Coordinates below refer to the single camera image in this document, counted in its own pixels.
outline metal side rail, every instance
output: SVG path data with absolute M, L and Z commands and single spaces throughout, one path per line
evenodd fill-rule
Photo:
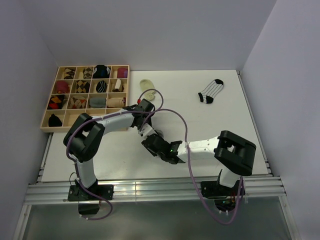
M 216 177 L 198 177 L 196 182 L 200 188 L 202 181 L 216 181 Z M 114 185 L 111 202 L 150 202 L 199 199 L 190 178 L 99 181 L 99 184 Z M 286 196 L 280 177 L 247 177 L 245 178 L 248 197 L 280 197 Z M 68 202 L 69 182 L 32 184 L 28 186 L 24 205 L 78 204 Z

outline wooden compartment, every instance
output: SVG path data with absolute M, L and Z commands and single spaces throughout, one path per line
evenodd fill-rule
M 110 78 L 93 78 L 93 72 L 92 72 L 92 76 L 90 79 L 83 78 L 83 74 L 82 74 L 83 70 L 87 67 L 90 67 L 94 70 L 95 66 L 85 65 L 85 66 L 59 67 L 55 76 L 55 80 L 54 80 L 50 95 L 49 95 L 49 100 L 51 96 L 60 95 L 57 93 L 58 81 L 67 82 L 70 93 L 64 94 L 62 109 L 54 109 L 54 110 L 46 109 L 45 110 L 40 128 L 46 133 L 67 132 L 70 129 L 70 127 L 73 125 L 73 123 L 76 121 L 78 116 L 82 113 L 87 113 L 90 116 L 103 116 L 105 114 L 118 112 L 121 109 L 119 107 L 115 107 L 115 108 L 107 107 L 107 104 L 104 108 L 92 108 L 89 102 L 90 98 L 103 97 L 103 98 L 106 98 L 106 103 L 108 103 L 108 100 L 110 99 L 126 98 L 125 105 L 127 106 L 128 100 L 129 100 L 128 90 L 129 90 L 129 82 L 130 82 L 130 66 L 129 65 L 106 65 L 106 66 L 110 68 Z M 64 79 L 66 68 L 74 70 L 74 76 L 72 79 Z M 127 69 L 128 76 L 127 78 L 120 79 L 123 85 L 123 92 L 112 92 L 112 90 L 115 89 L 119 68 Z M 78 80 L 85 81 L 90 84 L 88 93 L 76 93 L 76 84 Z M 106 92 L 100 93 L 100 92 L 97 92 L 96 87 L 98 82 L 102 80 L 107 83 L 107 88 L 106 88 Z M 70 101 L 74 96 L 82 96 L 86 99 L 85 108 L 72 109 L 70 107 Z M 48 120 L 51 114 L 55 114 L 61 120 L 62 126 L 60 127 L 48 126 Z

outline gray floor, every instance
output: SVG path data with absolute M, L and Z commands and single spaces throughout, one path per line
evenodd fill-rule
M 290 239 L 277 197 L 249 198 L 230 226 L 213 221 L 198 200 L 116 203 L 106 219 L 86 221 L 78 216 L 75 204 L 33 206 L 23 239 Z

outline white table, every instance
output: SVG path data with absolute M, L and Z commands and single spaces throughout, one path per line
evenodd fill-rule
M 253 175 L 268 174 L 261 146 L 250 116 L 244 93 L 235 70 L 132 71 L 129 104 L 135 104 L 141 94 L 139 82 L 150 79 L 164 97 L 164 108 L 179 112 L 188 125 L 188 141 L 213 138 L 229 130 L 256 144 Z M 224 82 L 223 90 L 212 104 L 201 103 L 198 92 L 214 79 Z M 156 108 L 161 98 L 156 94 Z M 183 140 L 185 128 L 171 112 L 159 112 L 152 117 L 152 126 L 162 130 L 166 141 Z M 66 157 L 63 145 L 65 133 L 54 133 L 48 150 L 43 182 L 67 181 L 74 165 Z M 153 157 L 142 145 L 137 129 L 111 132 L 104 136 L 94 157 L 94 171 L 100 180 L 133 180 L 189 177 L 188 165 L 171 165 Z M 194 160 L 196 177 L 217 176 L 222 167 L 216 159 Z

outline striped sock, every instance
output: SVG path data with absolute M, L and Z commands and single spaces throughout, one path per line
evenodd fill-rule
M 220 79 L 215 79 L 209 83 L 206 88 L 199 92 L 200 102 L 204 104 L 212 104 L 214 101 L 214 97 L 222 90 L 224 87 L 224 82 Z

